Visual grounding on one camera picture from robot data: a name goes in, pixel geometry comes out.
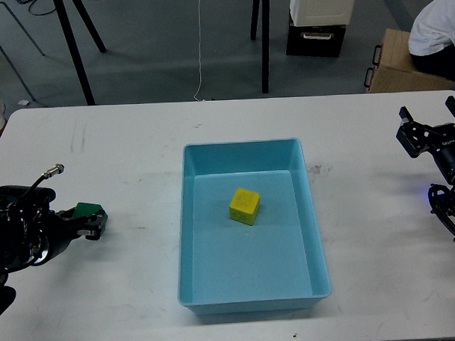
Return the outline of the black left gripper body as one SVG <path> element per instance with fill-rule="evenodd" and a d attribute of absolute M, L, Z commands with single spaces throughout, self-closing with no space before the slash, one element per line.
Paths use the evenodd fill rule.
<path fill-rule="evenodd" d="M 45 243 L 41 258 L 39 258 L 40 264 L 47 263 L 63 253 L 73 240 L 80 238 L 76 235 L 76 231 L 82 218 L 85 217 L 77 218 L 74 221 L 64 221 L 56 215 L 56 212 L 53 212 L 43 219 L 42 232 Z"/>

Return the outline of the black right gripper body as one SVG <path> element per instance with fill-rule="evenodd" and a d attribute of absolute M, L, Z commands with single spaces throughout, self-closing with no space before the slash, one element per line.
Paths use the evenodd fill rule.
<path fill-rule="evenodd" d="M 400 125 L 396 139 L 412 158 L 429 153 L 445 181 L 455 183 L 455 122 L 428 126 L 408 121 Z"/>

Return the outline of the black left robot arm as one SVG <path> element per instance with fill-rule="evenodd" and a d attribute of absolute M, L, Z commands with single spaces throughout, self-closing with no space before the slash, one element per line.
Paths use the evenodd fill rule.
<path fill-rule="evenodd" d="M 74 239 L 99 240 L 105 230 L 108 215 L 99 204 L 50 209 L 55 191 L 40 184 L 63 171 L 56 164 L 32 185 L 0 186 L 0 316 L 16 297 L 16 290 L 6 286 L 10 273 L 47 263 Z"/>

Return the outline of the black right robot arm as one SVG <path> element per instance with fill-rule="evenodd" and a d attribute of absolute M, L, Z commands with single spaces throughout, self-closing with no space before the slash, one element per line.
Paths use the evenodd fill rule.
<path fill-rule="evenodd" d="M 445 105 L 455 117 L 455 98 L 449 96 Z M 399 116 L 401 123 L 396 139 L 412 158 L 429 153 L 448 184 L 432 184 L 427 196 L 431 213 L 450 231 L 455 241 L 455 121 L 428 126 L 415 121 L 406 107 L 400 109 Z"/>

